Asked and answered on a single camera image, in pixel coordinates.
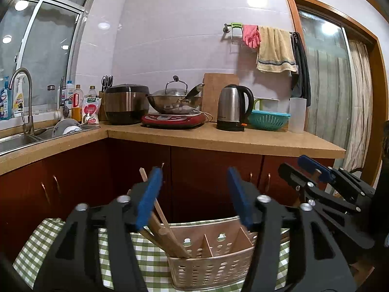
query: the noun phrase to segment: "kettle handle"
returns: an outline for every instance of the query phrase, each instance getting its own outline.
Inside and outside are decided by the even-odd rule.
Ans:
[[[240,120],[239,120],[241,123],[245,123],[248,116],[251,114],[252,109],[254,108],[254,95],[253,95],[252,91],[248,87],[245,87],[244,85],[237,85],[237,90],[238,90],[238,92],[240,92],[242,94],[246,93],[247,98],[248,98],[247,110],[243,115],[240,115]],[[245,107],[244,101],[241,104],[243,104],[242,110],[244,110],[244,107]]]

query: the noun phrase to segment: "scissors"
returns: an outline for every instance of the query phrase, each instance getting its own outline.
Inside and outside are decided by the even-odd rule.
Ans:
[[[114,82],[113,76],[104,76],[101,79],[101,85],[102,85],[101,91],[105,92],[106,89],[112,87],[113,82]]]

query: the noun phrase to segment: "green checkered tablecloth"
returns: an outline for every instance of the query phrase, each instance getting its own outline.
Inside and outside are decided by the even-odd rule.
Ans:
[[[200,225],[228,219],[217,219],[212,221],[201,221],[185,224],[171,224],[172,226]],[[42,262],[56,236],[61,231],[64,221],[59,218],[45,219],[26,242],[13,266],[24,281],[34,286],[34,281],[42,265]],[[172,285],[172,277],[167,257],[163,250],[145,239],[142,235],[131,233],[132,241],[137,255],[139,268],[143,274],[147,288],[151,292],[173,292],[177,291]],[[100,255],[100,267],[103,284],[113,289],[111,271],[108,257],[108,241],[105,228],[100,228],[98,233],[98,245]],[[287,264],[289,257],[289,242],[280,246],[279,273],[277,275],[277,286],[279,289],[285,285]],[[243,281],[225,287],[210,289],[208,291],[233,292],[240,291]]]

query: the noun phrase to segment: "faucet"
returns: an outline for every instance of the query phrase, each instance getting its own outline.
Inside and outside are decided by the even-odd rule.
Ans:
[[[21,113],[22,115],[22,120],[23,120],[23,132],[24,133],[29,133],[29,134],[34,134],[34,118],[32,117],[32,80],[31,80],[31,75],[30,72],[26,68],[19,68],[18,70],[15,71],[13,74],[11,81],[9,82],[8,88],[12,90],[12,87],[14,86],[15,78],[16,76],[24,72],[27,76],[28,79],[28,123],[26,124],[25,118],[23,115],[23,112]]]

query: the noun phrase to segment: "stainless steel sink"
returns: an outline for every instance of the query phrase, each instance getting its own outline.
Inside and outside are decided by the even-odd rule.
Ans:
[[[100,128],[100,126],[81,125],[81,131],[90,131],[90,130],[93,130],[96,128]],[[12,135],[12,136],[8,136],[8,137],[0,139],[0,156],[5,155],[7,153],[11,153],[11,152],[19,150],[19,149],[22,149],[22,148],[27,147],[27,146],[39,144],[41,142],[45,142],[48,140],[52,140],[52,139],[56,139],[56,138],[60,138],[62,136],[65,136],[65,135],[62,135],[62,136],[58,136],[58,137],[54,137],[54,138],[51,137],[53,129],[54,129],[54,126],[36,130],[35,131],[36,133],[40,132],[37,135],[17,134],[17,135]],[[67,135],[75,135],[77,133],[80,133],[80,132],[78,131],[78,132],[74,132],[74,133],[69,133],[69,134],[66,134],[66,136]]]
[[[0,139],[0,156],[27,145],[37,144],[42,139],[30,134],[17,134]]]

